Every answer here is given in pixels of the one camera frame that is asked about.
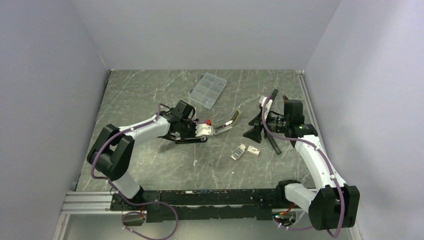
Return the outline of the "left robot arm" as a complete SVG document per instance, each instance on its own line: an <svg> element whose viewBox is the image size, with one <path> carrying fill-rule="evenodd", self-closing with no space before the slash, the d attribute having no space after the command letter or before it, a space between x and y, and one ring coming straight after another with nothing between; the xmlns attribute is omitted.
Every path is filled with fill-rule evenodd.
<svg viewBox="0 0 424 240"><path fill-rule="evenodd" d="M91 177L100 172L123 196L130 210L139 209L144 200L144 189L132 177L129 166L137 144L161 138L176 144L205 143L208 138L198 133L198 120L193 106L180 100L175 107L158 104L151 118L129 126L106 125L89 150L86 160L91 165Z"/></svg>

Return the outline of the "staple tray with staples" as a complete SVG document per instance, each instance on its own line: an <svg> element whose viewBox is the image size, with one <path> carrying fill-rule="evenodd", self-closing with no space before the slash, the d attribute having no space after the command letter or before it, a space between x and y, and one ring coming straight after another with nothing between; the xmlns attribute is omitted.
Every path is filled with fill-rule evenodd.
<svg viewBox="0 0 424 240"><path fill-rule="evenodd" d="M243 153L245 152L246 146L244 144L240 144L230 155L233 160L238 160Z"/></svg>

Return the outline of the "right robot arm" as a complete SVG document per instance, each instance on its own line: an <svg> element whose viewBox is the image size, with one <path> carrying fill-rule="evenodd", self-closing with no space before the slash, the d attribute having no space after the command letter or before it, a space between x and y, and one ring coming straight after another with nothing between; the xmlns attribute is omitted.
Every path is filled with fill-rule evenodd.
<svg viewBox="0 0 424 240"><path fill-rule="evenodd" d="M282 208L290 204L300 207L308 214L313 229L325 230L337 238L343 228L355 225L360 192L334 168L316 128L305 122L300 100L285 100L283 114L272 111L271 105L269 97L260 98L260 112L249 122L252 129L243 136L257 143L262 137L290 141L305 162L315 187L310 190L298 180L283 180L277 185L275 202Z"/></svg>

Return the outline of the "white staple box sleeve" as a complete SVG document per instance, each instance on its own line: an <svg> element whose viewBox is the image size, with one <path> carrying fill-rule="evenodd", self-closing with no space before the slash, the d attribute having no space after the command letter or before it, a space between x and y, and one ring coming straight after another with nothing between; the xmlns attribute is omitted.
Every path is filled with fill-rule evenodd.
<svg viewBox="0 0 424 240"><path fill-rule="evenodd" d="M260 150L252 145L248 146L247 152L254 156L258 156L260 154Z"/></svg>

